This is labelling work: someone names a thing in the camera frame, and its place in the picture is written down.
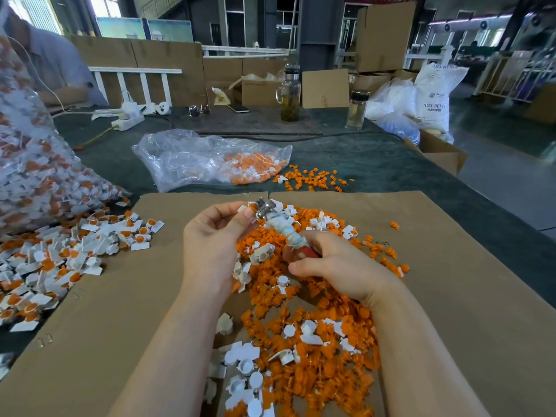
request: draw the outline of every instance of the person's right hand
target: person's right hand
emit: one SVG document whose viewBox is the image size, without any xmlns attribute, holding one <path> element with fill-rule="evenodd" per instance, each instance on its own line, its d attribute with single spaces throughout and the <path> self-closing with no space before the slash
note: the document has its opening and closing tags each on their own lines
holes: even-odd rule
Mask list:
<svg viewBox="0 0 556 417">
<path fill-rule="evenodd" d="M 309 245 L 322 259 L 305 258 L 290 263 L 289 271 L 298 277 L 320 276 L 332 287 L 368 307 L 376 305 L 397 277 L 344 238 L 325 231 L 303 231 Z M 284 254 L 291 258 L 291 251 Z"/>
</svg>

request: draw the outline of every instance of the plastic bag with orange parts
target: plastic bag with orange parts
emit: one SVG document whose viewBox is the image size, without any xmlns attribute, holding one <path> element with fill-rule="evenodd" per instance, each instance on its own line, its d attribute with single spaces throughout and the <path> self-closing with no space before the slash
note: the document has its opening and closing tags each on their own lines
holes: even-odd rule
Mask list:
<svg viewBox="0 0 556 417">
<path fill-rule="evenodd" d="M 0 0 L 0 235 L 33 231 L 122 195 L 60 137 L 4 30 Z"/>
<path fill-rule="evenodd" d="M 262 183 L 288 165 L 292 146 L 173 129 L 145 134 L 132 149 L 163 193 L 188 184 Z"/>
</svg>

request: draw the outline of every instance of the power strip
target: power strip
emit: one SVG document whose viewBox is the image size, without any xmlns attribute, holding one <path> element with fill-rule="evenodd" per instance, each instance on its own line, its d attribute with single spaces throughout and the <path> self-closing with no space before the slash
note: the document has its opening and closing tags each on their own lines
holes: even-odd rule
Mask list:
<svg viewBox="0 0 556 417">
<path fill-rule="evenodd" d="M 120 132 L 124 132 L 132 128 L 134 125 L 138 125 L 142 121 L 145 121 L 145 116 L 140 114 L 137 117 L 128 118 L 127 120 L 121 120 L 121 119 L 114 120 L 112 122 L 112 127 L 114 127 L 114 130 L 119 130 Z"/>
</svg>

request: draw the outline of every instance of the forearm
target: forearm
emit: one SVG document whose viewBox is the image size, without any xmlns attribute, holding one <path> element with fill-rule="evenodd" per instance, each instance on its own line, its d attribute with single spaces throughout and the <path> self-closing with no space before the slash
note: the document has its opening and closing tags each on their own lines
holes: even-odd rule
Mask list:
<svg viewBox="0 0 556 417">
<path fill-rule="evenodd" d="M 71 104 L 79 104 L 81 102 L 87 102 L 87 88 L 86 87 L 74 87 L 74 86 L 65 86 L 58 90 L 55 90 L 56 96 L 48 90 L 44 92 L 39 92 L 38 96 L 40 97 L 41 101 L 45 105 L 60 105 L 62 102 L 63 105 L 71 105 Z"/>
<path fill-rule="evenodd" d="M 199 415 L 219 311 L 218 300 L 179 294 L 109 416 Z"/>
<path fill-rule="evenodd" d="M 395 284 L 387 301 L 373 306 L 391 416 L 488 416 L 405 286 Z"/>
</svg>

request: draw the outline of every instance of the red tool handle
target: red tool handle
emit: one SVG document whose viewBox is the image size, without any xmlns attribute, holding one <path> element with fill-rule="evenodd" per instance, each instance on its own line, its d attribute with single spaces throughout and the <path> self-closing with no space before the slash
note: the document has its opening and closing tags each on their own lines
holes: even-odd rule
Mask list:
<svg viewBox="0 0 556 417">
<path fill-rule="evenodd" d="M 307 246 L 302 246 L 299 248 L 299 256 L 301 259 L 304 259 L 303 257 L 301 257 L 302 255 L 304 255 L 305 257 L 313 257 L 315 259 L 321 257 L 317 252 L 311 249 L 311 247 L 307 247 Z"/>
</svg>

